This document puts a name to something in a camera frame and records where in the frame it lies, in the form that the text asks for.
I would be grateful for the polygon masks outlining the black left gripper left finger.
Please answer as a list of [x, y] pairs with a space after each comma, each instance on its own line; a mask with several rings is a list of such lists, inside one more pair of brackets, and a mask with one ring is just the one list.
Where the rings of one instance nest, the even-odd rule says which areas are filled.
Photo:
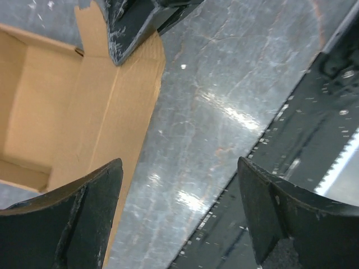
[[1, 210], [1, 268], [102, 268], [122, 160]]

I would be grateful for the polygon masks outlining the brown cardboard paper box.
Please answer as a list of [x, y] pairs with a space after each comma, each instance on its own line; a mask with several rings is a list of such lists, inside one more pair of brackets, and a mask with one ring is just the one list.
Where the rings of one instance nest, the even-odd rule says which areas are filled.
[[74, 13], [82, 49], [1, 25], [1, 182], [40, 196], [120, 158], [123, 178], [105, 264], [159, 96], [165, 55], [154, 32], [116, 66], [104, 9], [91, 2]]

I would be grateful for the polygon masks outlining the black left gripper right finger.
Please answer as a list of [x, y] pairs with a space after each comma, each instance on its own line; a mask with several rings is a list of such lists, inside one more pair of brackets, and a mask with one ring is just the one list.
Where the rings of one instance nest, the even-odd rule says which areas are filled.
[[241, 200], [262, 268], [358, 268], [358, 207], [303, 189], [245, 157]]

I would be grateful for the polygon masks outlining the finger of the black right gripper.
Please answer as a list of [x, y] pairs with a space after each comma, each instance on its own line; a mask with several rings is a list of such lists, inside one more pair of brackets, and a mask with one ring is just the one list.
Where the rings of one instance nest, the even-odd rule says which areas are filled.
[[122, 65], [151, 34], [164, 34], [201, 3], [201, 0], [105, 1], [108, 48], [113, 63]]

